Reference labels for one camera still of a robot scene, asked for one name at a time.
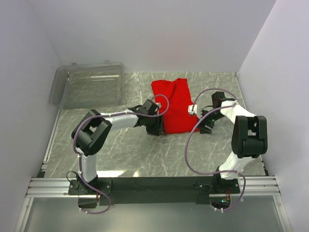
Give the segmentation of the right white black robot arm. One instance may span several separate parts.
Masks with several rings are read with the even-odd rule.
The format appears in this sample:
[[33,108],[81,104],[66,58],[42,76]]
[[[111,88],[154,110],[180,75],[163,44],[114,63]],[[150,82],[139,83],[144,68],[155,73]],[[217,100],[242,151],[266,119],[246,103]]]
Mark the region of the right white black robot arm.
[[227,98],[222,91],[212,94],[212,108],[218,111],[210,113],[201,121],[198,128],[201,133],[211,133],[214,122],[227,117],[234,125],[231,148],[232,152],[216,171],[222,173],[213,176],[211,191],[213,193],[239,193],[238,173],[244,167],[266,153],[267,119],[244,109],[234,98]]

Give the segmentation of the red t shirt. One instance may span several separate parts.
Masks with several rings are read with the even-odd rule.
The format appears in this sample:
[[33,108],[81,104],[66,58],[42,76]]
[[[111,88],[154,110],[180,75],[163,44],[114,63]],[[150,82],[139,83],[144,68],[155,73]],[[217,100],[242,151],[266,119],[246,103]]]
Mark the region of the red t shirt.
[[191,94],[186,78],[174,81],[157,80],[151,83],[156,95],[155,101],[161,104],[159,112],[163,114],[165,134],[190,132],[197,123],[197,116],[190,116],[188,106],[192,105]]

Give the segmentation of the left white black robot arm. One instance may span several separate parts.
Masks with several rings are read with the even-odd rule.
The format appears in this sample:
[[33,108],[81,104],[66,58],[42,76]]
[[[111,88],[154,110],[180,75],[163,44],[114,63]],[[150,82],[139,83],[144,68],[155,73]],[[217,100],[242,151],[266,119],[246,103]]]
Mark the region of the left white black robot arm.
[[99,190],[96,171],[97,153],[102,149],[108,134],[114,130],[144,126],[146,132],[159,136],[162,133],[163,113],[160,106],[148,99],[142,105],[111,114],[90,110],[73,130],[73,150],[79,168],[76,174],[81,191],[91,194]]

